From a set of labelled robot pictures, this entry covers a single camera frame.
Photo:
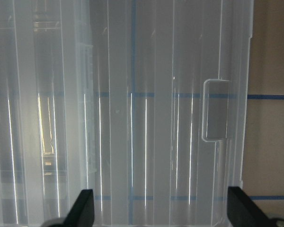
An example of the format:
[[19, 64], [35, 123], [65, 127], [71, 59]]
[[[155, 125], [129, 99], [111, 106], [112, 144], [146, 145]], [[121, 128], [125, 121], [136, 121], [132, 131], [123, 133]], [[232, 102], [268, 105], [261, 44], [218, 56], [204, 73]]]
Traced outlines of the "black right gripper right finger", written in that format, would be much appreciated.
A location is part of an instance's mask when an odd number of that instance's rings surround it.
[[274, 227], [264, 212], [240, 187], [229, 186], [227, 217], [233, 227]]

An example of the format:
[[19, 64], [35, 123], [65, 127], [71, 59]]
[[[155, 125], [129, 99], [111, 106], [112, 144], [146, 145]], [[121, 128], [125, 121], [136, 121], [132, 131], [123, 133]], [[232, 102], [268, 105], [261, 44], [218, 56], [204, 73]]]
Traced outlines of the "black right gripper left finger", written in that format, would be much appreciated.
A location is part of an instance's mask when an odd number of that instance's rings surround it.
[[82, 190], [66, 216], [63, 227], [92, 227], [95, 220], [92, 189]]

